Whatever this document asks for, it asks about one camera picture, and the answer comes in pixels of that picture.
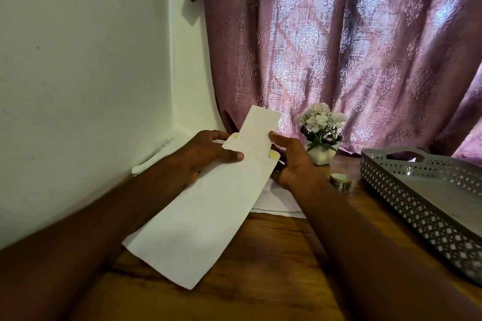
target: potted plant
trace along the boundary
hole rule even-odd
[[[334,158],[343,136],[338,132],[346,121],[341,112],[332,113],[324,102],[310,105],[296,120],[306,137],[305,150],[315,165],[325,165]]]

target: gray tray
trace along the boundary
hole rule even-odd
[[[387,159],[403,151],[423,160]],[[362,178],[436,254],[482,285],[482,167],[410,147],[361,152]]]

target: white flower pot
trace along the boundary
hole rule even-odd
[[[308,151],[309,147],[308,145],[310,144],[310,141],[306,141],[304,148],[308,152],[308,155],[311,158],[311,161],[313,161],[313,164],[315,165],[326,165],[329,164],[331,160],[333,160],[334,156],[336,155],[336,151],[333,151],[329,148],[322,148],[321,146],[317,146],[315,148],[312,148],[310,151]],[[335,150],[338,150],[338,144],[332,146]]]

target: white wall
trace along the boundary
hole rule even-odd
[[[170,129],[172,101],[167,0],[0,6],[3,247],[95,199],[152,154]],[[180,68],[181,81],[198,70],[200,56]]]
[[[171,1],[174,124],[188,135],[224,125],[214,100],[203,0]]]

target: curtain fold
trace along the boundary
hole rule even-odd
[[[407,145],[477,161],[480,1],[204,0],[226,129],[256,104],[299,137],[293,118],[325,101],[348,116],[347,152]]]

